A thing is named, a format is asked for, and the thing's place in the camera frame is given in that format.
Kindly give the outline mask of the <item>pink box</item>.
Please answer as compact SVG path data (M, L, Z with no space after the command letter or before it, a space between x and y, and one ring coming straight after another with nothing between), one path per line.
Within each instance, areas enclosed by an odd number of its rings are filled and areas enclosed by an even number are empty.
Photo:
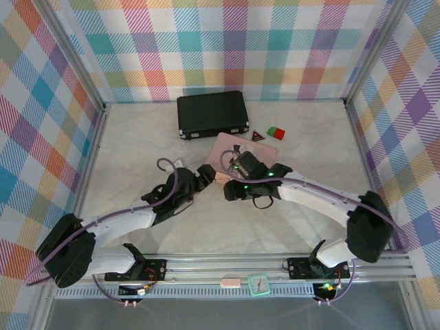
M216 171L215 181L220 184L226 184L231 180L231 176L223 170L220 162L221 153L226 150L233 150L237 153L249 151L258 161L264 163L268 168L273 165L277 154L277 150L270 146L245 140L236 135L230 135L227 133L218 134L214 146L206 159L206 163L214 168Z

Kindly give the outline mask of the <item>black hard case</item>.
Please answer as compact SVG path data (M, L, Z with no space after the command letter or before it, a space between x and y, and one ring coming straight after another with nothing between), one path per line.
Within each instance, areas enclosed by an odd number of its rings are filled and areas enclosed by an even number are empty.
M250 121L243 93L225 91L177 99L179 137L183 140L244 134Z

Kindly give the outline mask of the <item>mint green square clock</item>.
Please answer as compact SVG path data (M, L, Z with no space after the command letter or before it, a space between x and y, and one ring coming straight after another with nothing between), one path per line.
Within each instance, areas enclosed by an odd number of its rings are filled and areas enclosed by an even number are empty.
M251 297L266 296L271 293L270 283L267 275L255 274L247 279Z

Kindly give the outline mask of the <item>small black electronics board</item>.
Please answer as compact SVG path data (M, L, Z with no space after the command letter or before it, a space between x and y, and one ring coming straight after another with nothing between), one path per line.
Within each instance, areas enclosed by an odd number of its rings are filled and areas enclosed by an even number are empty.
M121 296L145 296L152 291L154 285L120 285L118 287L119 295Z
M339 283L314 283L313 292L321 298L334 298L337 291L342 288Z

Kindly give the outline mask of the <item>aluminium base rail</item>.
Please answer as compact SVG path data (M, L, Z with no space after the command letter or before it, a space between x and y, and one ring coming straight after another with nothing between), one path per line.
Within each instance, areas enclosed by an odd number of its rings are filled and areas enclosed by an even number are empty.
M288 283L288 258L307 257L306 254L251 253L251 254L146 254L146 259L165 259L165 283L216 284L223 278L240 278L266 274L272 283ZM414 281L415 271L406 254L383 254L376 263L360 259L349 262L357 283Z

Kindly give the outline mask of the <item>aluminium frame post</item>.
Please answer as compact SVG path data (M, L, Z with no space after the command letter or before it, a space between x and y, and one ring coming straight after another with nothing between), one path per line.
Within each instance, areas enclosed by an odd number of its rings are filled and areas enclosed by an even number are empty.
M361 37L356 58L349 66L350 76L341 100L349 106L359 94L377 59L391 39L403 14L412 0L378 0L368 18L366 34Z
M50 31L54 35L59 44L60 49L66 56L66 59L73 67L79 81L82 83L87 95L91 98L94 106L99 112L105 112L105 101L102 99L96 84L87 69L86 62L81 57L77 47L72 41L71 35L76 35L68 21L68 15L63 14L63 11L57 12L50 0L33 0L34 5L43 17L43 20L48 24Z

